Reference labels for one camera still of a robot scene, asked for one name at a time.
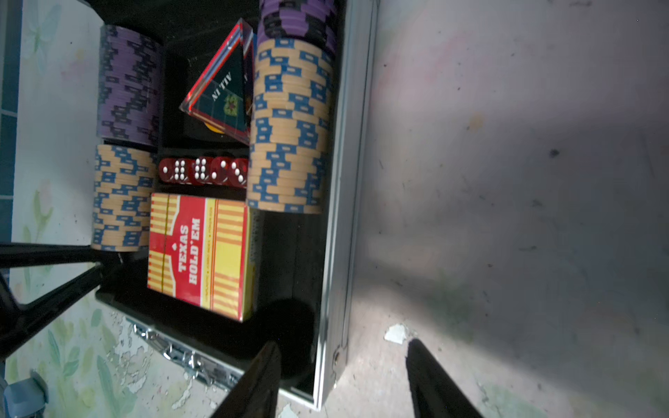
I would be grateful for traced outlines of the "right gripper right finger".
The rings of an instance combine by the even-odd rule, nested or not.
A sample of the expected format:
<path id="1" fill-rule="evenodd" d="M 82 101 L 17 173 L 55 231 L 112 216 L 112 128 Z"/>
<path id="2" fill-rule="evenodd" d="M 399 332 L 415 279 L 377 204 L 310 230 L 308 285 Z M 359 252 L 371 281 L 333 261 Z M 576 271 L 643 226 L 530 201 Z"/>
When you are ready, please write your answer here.
<path id="1" fill-rule="evenodd" d="M 416 417 L 483 417 L 419 339 L 409 342 L 406 369 Z"/>

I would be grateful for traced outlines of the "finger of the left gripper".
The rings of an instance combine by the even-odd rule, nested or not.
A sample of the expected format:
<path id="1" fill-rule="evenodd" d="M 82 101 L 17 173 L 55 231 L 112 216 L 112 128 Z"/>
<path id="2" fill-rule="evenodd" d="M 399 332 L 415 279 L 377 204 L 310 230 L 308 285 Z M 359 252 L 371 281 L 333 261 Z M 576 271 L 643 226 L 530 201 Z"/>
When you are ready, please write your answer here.
<path id="1" fill-rule="evenodd" d="M 132 253 L 101 251 L 89 246 L 2 243 L 1 268 L 28 268 L 85 262 L 117 265 L 146 259 L 147 250 Z"/>
<path id="2" fill-rule="evenodd" d="M 5 361 L 94 288 L 116 280 L 119 273 L 120 266 L 96 265 L 27 304 L 16 300 L 1 276 L 1 360 Z"/>

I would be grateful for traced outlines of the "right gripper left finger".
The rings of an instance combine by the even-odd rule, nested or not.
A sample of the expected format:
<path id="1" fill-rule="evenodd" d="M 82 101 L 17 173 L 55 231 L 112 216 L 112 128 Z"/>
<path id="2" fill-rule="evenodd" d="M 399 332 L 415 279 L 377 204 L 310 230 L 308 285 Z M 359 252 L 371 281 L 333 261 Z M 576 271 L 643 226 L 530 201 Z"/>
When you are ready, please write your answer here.
<path id="1" fill-rule="evenodd" d="M 275 417 L 281 361 L 279 346 L 273 341 L 266 343 L 211 418 Z"/>

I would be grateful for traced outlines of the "silver aluminium poker case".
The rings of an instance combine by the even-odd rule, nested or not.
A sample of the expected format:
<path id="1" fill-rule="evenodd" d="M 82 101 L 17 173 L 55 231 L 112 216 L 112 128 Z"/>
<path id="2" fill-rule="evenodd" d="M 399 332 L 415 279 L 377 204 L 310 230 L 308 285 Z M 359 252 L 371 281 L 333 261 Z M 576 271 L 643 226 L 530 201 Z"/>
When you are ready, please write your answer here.
<path id="1" fill-rule="evenodd" d="M 93 1 L 99 17 L 165 46 L 160 156 L 236 151 L 231 139 L 179 111 L 179 102 L 239 18 L 257 24 L 256 1 Z M 257 313 L 236 322 L 150 290 L 147 264 L 133 263 L 96 299 L 188 353 L 222 369 L 234 384 L 267 341 L 282 353 L 280 393 L 307 408 L 323 408 L 348 360 L 348 324 L 355 233 L 362 186 L 376 23 L 376 1 L 340 1 L 334 63 L 336 86 L 325 199 L 321 214 L 264 216 Z"/>

